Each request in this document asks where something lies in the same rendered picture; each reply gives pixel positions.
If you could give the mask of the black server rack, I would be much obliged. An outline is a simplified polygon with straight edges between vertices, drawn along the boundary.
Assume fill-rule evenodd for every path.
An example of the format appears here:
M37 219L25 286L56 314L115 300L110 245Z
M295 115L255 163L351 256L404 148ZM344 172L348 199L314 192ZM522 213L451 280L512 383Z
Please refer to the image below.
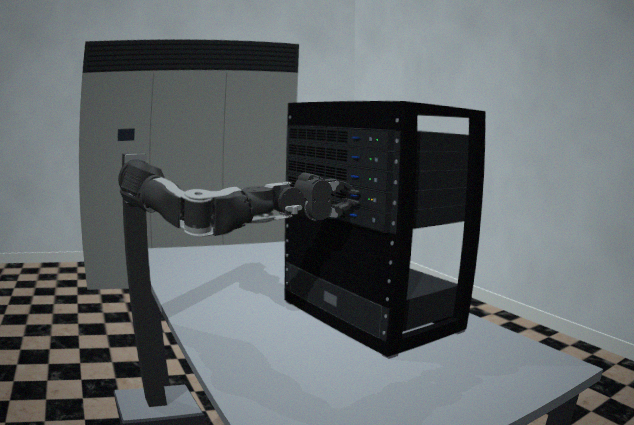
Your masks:
M469 118L469 135L417 132L417 114ZM285 219L285 301L388 359L465 332L484 164L485 111L408 101L288 103L289 187L305 172L360 194L332 194L335 205L359 201L336 219ZM411 269L413 229L457 222L464 222L458 284Z

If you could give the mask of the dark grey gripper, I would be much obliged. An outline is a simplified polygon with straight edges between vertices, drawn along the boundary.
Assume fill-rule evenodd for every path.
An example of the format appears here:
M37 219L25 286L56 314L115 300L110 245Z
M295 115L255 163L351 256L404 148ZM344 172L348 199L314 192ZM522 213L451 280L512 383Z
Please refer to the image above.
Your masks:
M347 198L342 198L339 204L332 204L332 194L340 190L354 195L360 194L360 191L355 190L350 184L337 179L323 179L304 172L298 176L294 188L299 189L304 195L304 206L297 215L311 220L338 218L353 204L359 205L359 201Z

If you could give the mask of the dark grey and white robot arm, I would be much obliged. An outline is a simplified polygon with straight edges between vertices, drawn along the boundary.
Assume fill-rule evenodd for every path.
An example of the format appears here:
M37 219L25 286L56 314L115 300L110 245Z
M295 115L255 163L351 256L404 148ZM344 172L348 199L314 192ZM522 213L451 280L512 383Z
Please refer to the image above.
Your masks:
M303 193L289 187L290 182L219 191L184 191L165 179L160 168L148 165L146 154L126 154L118 181L126 203L148 212L157 211L166 221L194 237L227 234L245 223L290 218L304 206ZM273 216L273 210L281 215Z

